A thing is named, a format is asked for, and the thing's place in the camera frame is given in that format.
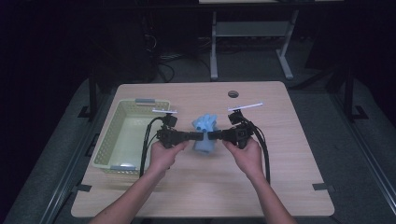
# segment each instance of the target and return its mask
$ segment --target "wooden table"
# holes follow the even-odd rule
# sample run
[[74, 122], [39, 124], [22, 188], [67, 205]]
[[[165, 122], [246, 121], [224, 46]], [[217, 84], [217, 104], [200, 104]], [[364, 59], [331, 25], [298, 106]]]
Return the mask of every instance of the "wooden table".
[[[238, 91], [230, 98], [228, 91]], [[232, 127], [227, 108], [252, 105], [244, 116], [264, 132], [271, 165], [272, 187], [293, 216], [330, 216], [334, 208], [286, 88], [281, 82], [209, 82], [121, 85], [109, 109], [109, 125], [118, 101], [125, 98], [164, 99], [177, 110], [178, 131], [193, 132], [191, 122], [205, 113], [218, 115], [219, 129]], [[101, 132], [98, 142], [103, 139]], [[153, 191], [138, 217], [262, 217], [254, 188], [236, 166], [233, 156], [218, 141], [204, 156], [193, 151], [193, 142], [177, 155], [176, 163]], [[88, 166], [83, 185], [72, 207], [75, 217], [93, 217], [115, 201], [136, 181], [136, 175], [105, 174]]]

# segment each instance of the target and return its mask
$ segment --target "person's right hand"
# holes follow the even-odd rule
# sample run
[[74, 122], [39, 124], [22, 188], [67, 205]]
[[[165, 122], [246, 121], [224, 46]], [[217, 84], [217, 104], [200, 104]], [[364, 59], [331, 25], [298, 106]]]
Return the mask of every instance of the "person's right hand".
[[248, 178], [264, 175], [262, 170], [262, 148], [253, 138], [250, 137], [247, 140], [247, 145], [243, 149], [234, 146], [231, 142], [222, 141], [222, 143], [233, 154], [239, 169]]

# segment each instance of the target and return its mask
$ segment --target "blue plush toy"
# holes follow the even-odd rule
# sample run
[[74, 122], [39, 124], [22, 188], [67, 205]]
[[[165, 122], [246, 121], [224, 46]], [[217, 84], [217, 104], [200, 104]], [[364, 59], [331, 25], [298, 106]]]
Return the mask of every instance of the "blue plush toy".
[[213, 132], [217, 129], [217, 117], [217, 115], [205, 114], [192, 122], [192, 126], [194, 126], [195, 131], [204, 133], [204, 140], [196, 141], [192, 149], [206, 155], [215, 149], [216, 140], [209, 140], [207, 137], [207, 132]]

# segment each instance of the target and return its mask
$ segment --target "person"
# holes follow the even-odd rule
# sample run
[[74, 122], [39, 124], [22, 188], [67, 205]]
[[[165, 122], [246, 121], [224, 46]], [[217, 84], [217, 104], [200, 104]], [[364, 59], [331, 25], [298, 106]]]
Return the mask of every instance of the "person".
[[[90, 223], [131, 223], [155, 186], [165, 176], [166, 171], [175, 163], [176, 155], [189, 142], [180, 143], [166, 149], [161, 142], [151, 146], [150, 165], [142, 177], [135, 181], [114, 203], [96, 215]], [[274, 190], [265, 179], [262, 170], [262, 149], [253, 138], [247, 140], [244, 149], [231, 142], [222, 141], [233, 155], [237, 166], [244, 172], [259, 197], [262, 212], [268, 224], [297, 223], [290, 215]]]

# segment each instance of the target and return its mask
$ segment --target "plastic basket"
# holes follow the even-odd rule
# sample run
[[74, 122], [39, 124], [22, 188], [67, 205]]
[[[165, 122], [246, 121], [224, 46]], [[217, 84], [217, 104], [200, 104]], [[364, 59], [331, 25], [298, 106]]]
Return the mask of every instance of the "plastic basket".
[[[163, 113], [152, 112], [152, 109], [169, 110], [169, 107], [170, 102], [165, 100], [119, 101], [108, 127], [102, 130], [105, 136], [98, 143], [92, 165], [106, 173], [138, 174], [147, 126], [152, 119], [164, 116]], [[161, 125], [160, 121], [155, 121], [149, 136], [154, 136]], [[148, 166], [149, 151], [145, 169]]]

